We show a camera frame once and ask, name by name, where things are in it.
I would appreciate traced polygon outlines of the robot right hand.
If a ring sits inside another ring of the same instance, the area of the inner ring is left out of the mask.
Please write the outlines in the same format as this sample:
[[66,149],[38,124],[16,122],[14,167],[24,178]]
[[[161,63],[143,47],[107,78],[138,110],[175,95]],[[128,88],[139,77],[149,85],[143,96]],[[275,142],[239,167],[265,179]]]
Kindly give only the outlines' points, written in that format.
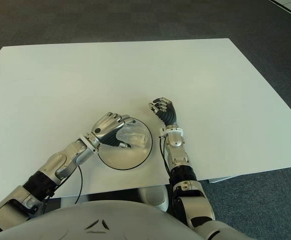
[[148,105],[165,126],[177,125],[177,115],[172,101],[165,97],[159,97]]

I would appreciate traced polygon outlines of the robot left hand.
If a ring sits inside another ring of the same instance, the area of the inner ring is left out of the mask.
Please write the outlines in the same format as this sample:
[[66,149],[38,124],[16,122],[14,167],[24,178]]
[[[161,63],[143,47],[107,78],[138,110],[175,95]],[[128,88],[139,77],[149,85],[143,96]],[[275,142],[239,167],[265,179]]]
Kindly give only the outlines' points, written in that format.
[[125,125],[131,125],[135,122],[136,120],[129,115],[108,112],[93,125],[91,131],[86,133],[84,137],[95,149],[98,149],[100,144],[131,148],[129,143],[117,138],[117,133]]

